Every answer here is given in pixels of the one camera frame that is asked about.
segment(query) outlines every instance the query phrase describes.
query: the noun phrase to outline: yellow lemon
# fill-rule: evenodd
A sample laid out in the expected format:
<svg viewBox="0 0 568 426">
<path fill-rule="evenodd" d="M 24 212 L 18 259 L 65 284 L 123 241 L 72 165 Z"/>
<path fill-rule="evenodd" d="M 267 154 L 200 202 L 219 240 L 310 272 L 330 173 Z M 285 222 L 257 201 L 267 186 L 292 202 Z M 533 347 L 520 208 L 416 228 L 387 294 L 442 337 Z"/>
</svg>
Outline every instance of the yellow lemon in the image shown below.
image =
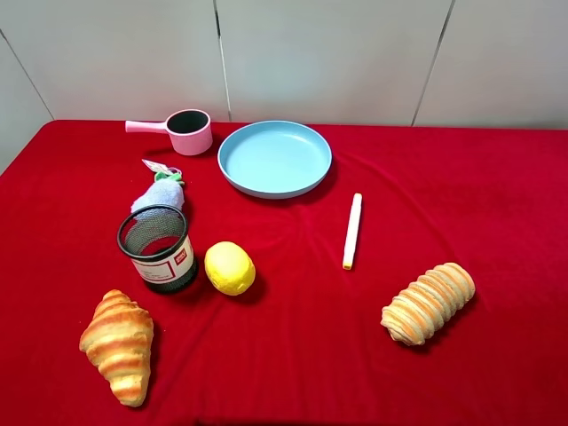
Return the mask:
<svg viewBox="0 0 568 426">
<path fill-rule="evenodd" d="M 255 280 L 255 266 L 249 255 L 230 241 L 221 241 L 205 254 L 205 273 L 215 288 L 237 296 Z"/>
</svg>

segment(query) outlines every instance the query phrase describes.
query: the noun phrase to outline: mesh pen holder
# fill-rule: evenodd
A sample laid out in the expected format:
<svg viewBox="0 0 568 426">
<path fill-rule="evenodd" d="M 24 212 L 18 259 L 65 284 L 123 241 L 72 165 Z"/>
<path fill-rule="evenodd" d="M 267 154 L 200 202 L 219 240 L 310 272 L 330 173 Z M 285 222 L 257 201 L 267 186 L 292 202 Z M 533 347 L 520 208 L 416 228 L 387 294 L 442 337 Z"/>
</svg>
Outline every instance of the mesh pen holder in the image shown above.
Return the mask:
<svg viewBox="0 0 568 426">
<path fill-rule="evenodd" d="M 173 293 L 191 284 L 197 260 L 184 214 L 156 204 L 135 211 L 118 230 L 118 246 L 156 293 Z"/>
</svg>

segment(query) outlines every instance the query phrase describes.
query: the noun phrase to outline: pastry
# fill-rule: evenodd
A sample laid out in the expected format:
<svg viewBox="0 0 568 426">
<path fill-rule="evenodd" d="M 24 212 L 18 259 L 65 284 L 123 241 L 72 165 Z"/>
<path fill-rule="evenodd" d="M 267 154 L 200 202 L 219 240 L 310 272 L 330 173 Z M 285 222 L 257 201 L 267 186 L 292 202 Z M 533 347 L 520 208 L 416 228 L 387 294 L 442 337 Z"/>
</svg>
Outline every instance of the pastry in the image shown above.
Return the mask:
<svg viewBox="0 0 568 426">
<path fill-rule="evenodd" d="M 150 377 L 154 323 L 149 313 L 119 290 L 111 290 L 95 309 L 79 349 L 110 382 L 125 406 L 140 406 Z"/>
<path fill-rule="evenodd" d="M 458 264 L 436 266 L 383 308 L 381 325 L 407 345 L 424 344 L 473 297 L 475 284 Z"/>
</svg>

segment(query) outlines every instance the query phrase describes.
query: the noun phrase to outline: bread roll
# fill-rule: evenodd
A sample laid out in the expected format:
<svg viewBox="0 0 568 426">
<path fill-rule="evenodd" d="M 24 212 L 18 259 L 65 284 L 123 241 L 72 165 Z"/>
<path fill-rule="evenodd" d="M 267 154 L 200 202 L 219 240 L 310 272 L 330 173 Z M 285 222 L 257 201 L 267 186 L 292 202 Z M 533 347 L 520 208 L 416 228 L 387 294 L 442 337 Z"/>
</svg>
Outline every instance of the bread roll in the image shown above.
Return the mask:
<svg viewBox="0 0 568 426">
<path fill-rule="evenodd" d="M 103 296 L 83 332 L 79 349 L 110 382 L 125 406 L 140 406 L 150 377 L 154 323 L 147 311 L 119 290 Z"/>
<path fill-rule="evenodd" d="M 424 344 L 475 292 L 473 280 L 461 266 L 438 265 L 394 296 L 383 308 L 381 324 L 393 340 Z"/>
</svg>

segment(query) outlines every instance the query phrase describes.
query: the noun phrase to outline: blue plate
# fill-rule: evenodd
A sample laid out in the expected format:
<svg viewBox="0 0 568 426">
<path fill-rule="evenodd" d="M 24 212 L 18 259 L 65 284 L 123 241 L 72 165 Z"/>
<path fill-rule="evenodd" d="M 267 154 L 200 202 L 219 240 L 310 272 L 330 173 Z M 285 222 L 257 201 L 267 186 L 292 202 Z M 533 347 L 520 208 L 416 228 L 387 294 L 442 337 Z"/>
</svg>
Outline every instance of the blue plate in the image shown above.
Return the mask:
<svg viewBox="0 0 568 426">
<path fill-rule="evenodd" d="M 331 149 L 315 130 L 297 122 L 255 122 L 221 145 L 219 167 L 229 182 L 260 198 L 307 193 L 326 176 Z"/>
</svg>

